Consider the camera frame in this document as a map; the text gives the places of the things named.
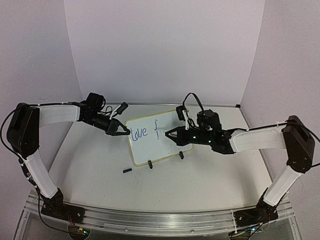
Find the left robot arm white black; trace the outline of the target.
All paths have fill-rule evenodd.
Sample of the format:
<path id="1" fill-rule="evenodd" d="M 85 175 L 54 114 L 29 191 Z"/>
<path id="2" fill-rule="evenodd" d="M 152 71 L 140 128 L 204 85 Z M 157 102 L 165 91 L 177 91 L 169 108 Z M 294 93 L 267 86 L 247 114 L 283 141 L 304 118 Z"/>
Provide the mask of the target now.
<path id="1" fill-rule="evenodd" d="M 126 102 L 111 111 L 104 111 L 106 100 L 102 95 L 91 92 L 81 102 L 57 102 L 28 104 L 21 102 L 11 111 L 6 120 L 10 123 L 6 132 L 5 147 L 18 157 L 27 180 L 41 196 L 50 199 L 48 210 L 57 218 L 67 213 L 67 206 L 56 196 L 60 190 L 51 179 L 40 156 L 40 128 L 58 124 L 82 122 L 103 130 L 109 136 L 128 136 L 130 130 L 116 116 L 128 108 Z"/>

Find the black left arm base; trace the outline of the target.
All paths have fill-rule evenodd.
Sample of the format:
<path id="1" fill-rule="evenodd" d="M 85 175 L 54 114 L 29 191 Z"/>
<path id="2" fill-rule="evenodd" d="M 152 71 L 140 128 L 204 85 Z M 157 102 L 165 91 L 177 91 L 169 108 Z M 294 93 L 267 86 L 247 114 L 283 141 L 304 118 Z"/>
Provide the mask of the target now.
<path id="1" fill-rule="evenodd" d="M 80 224 L 83 222 L 85 209 L 64 203 L 64 195 L 59 188 L 52 198 L 47 198 L 41 192 L 39 193 L 43 200 L 43 205 L 40 210 L 41 214 L 68 221 L 71 224 Z"/>

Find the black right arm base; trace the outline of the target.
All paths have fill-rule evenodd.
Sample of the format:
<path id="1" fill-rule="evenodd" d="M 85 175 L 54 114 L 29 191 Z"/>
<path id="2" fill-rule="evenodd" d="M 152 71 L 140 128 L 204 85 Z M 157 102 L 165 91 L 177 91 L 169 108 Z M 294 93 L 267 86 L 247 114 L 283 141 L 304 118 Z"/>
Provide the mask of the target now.
<path id="1" fill-rule="evenodd" d="M 278 212 L 275 206 L 264 202 L 261 197 L 257 205 L 253 208 L 238 210 L 233 214 L 238 227 L 246 227 L 266 223 L 278 219 Z"/>

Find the yellow framed small whiteboard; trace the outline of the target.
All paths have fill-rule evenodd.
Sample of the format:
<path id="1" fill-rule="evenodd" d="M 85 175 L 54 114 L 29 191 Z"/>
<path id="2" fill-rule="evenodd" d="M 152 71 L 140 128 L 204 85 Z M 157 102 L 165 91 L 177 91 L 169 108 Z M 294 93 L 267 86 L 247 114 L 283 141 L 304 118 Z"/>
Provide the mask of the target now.
<path id="1" fill-rule="evenodd" d="M 178 156 L 179 151 L 191 151 L 194 148 L 192 144 L 178 146 L 165 135 L 156 132 L 156 129 L 167 132 L 180 125 L 175 110 L 127 120 L 125 126 L 130 130 L 128 143 L 133 164 L 139 167 L 147 165 L 149 160 L 153 163 Z"/>

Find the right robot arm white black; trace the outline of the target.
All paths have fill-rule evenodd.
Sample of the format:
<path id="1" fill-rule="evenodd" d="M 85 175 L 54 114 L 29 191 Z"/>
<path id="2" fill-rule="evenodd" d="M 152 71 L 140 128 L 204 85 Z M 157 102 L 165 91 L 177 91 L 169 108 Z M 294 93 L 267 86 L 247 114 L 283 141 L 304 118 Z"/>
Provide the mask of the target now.
<path id="1" fill-rule="evenodd" d="M 313 159 L 320 138 L 296 115 L 271 125 L 223 129 L 219 115 L 212 110 L 200 111 L 196 121 L 189 117 L 185 109 L 177 109 L 177 114 L 185 124 L 165 132 L 165 136 L 177 146 L 209 146 L 213 152 L 222 155 L 255 150 L 286 152 L 285 166 L 263 193 L 257 205 L 259 208 L 275 207 L 299 177 L 316 167 Z"/>

